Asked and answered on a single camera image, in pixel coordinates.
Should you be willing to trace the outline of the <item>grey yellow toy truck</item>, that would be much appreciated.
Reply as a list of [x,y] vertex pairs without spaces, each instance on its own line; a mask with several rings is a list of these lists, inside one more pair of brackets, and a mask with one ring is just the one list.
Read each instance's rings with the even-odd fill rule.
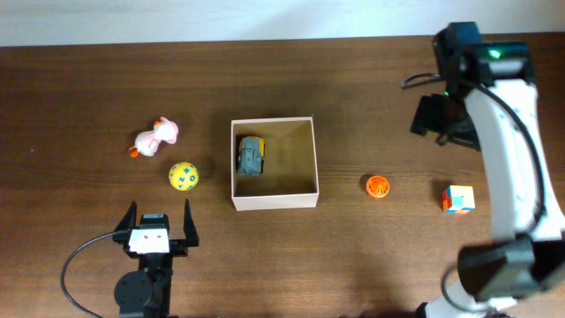
[[242,176],[258,177],[264,170],[265,142],[257,136],[245,136],[239,143],[237,171]]

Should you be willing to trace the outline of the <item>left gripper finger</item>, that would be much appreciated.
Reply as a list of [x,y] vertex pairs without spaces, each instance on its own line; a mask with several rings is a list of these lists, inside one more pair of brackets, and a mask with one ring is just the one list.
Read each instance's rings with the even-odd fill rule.
[[118,223],[115,231],[126,231],[133,228],[136,225],[137,218],[137,203],[132,201],[124,217]]
[[185,200],[185,212],[184,212],[184,225],[183,231],[185,234],[185,239],[187,241],[198,241],[199,235],[192,218],[191,206],[188,199]]

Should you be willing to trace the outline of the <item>colourful puzzle cube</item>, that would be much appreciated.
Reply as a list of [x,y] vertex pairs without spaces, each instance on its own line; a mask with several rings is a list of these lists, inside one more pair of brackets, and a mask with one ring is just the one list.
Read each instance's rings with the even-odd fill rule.
[[467,214],[475,209],[472,186],[449,185],[442,192],[442,210],[446,214]]

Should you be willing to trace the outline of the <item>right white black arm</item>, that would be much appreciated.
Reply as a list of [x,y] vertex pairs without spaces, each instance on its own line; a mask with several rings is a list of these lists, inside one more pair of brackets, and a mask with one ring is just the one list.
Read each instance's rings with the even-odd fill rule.
[[419,317],[502,317],[508,307],[564,280],[564,216],[555,198],[537,118],[538,90],[524,42],[486,42],[473,22],[453,22],[433,38],[435,73],[404,88],[444,82],[421,98],[411,124],[437,143],[478,150],[491,201],[492,242],[464,246],[441,280],[439,298]]

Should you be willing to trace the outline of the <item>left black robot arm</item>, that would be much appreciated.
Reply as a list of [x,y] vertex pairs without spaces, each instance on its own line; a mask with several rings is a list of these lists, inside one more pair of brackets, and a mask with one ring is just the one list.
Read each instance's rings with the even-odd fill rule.
[[190,247],[200,245],[190,202],[185,201],[183,238],[170,237],[170,220],[165,214],[145,214],[139,221],[136,216],[137,203],[132,202],[112,235],[112,240],[139,262],[136,270],[118,280],[114,299],[121,317],[167,317],[173,260],[186,257]]

